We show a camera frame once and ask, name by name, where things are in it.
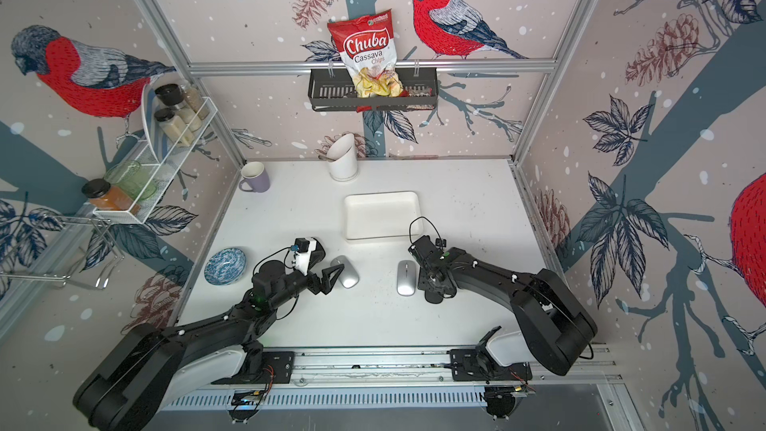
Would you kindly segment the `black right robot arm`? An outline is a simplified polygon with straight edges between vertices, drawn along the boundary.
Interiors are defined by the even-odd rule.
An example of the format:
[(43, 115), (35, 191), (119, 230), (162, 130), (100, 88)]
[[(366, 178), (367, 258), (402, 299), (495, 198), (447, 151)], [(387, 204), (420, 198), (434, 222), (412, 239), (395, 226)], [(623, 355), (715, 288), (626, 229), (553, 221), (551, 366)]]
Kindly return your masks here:
[(532, 357), (558, 375), (568, 374), (598, 334), (596, 322), (553, 271), (520, 273), (480, 261), (468, 251), (445, 249), (428, 235), (408, 247), (420, 267), (418, 289), (439, 304), (459, 291), (477, 293), (512, 311)]

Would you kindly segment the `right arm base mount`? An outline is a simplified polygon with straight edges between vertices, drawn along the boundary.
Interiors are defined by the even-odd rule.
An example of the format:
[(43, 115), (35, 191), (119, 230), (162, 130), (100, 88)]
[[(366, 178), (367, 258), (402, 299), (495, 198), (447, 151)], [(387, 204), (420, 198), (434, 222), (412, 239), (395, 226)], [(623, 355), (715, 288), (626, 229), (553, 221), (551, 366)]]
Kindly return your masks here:
[(528, 362), (502, 366), (496, 363), (488, 352), (468, 348), (451, 349), (449, 356), (448, 368), (456, 382), (527, 382), (533, 378)]

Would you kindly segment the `silver mouse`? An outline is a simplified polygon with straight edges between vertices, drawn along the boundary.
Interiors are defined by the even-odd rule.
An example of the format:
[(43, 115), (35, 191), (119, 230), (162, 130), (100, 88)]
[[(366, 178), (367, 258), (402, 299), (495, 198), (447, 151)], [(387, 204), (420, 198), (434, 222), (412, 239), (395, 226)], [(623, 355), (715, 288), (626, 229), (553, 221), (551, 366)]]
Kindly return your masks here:
[(337, 273), (336, 282), (339, 285), (342, 285), (345, 289), (352, 289), (359, 283), (359, 273), (351, 261), (349, 261), (349, 258), (345, 257), (345, 255), (335, 257), (330, 264), (333, 267), (338, 267), (339, 265), (343, 266), (343, 270), (340, 273)]
[(397, 267), (396, 288), (401, 297), (412, 297), (417, 289), (418, 265), (415, 261), (400, 261)]

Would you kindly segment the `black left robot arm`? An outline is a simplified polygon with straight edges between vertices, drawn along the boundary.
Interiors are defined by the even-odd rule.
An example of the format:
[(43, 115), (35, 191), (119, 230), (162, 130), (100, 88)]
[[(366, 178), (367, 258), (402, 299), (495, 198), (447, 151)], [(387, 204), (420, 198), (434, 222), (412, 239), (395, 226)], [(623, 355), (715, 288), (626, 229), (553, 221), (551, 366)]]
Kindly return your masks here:
[(80, 385), (75, 408), (99, 430), (141, 430), (179, 397), (220, 380), (262, 385), (266, 397), (289, 380), (292, 356), (269, 363), (259, 339), (276, 323), (279, 307), (303, 291), (328, 295), (345, 269), (337, 263), (313, 272), (325, 258), (316, 239), (297, 239), (290, 251), (292, 269), (275, 257), (260, 261), (241, 301), (221, 314), (180, 326), (134, 327)]

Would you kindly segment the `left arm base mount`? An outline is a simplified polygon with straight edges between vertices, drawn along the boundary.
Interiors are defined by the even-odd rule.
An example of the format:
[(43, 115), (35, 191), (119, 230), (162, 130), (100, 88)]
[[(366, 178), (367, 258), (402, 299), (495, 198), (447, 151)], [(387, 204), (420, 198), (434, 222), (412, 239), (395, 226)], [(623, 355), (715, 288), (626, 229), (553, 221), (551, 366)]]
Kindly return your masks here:
[(291, 380), (294, 359), (293, 351), (251, 352), (235, 375), (216, 380), (213, 385), (287, 384)]

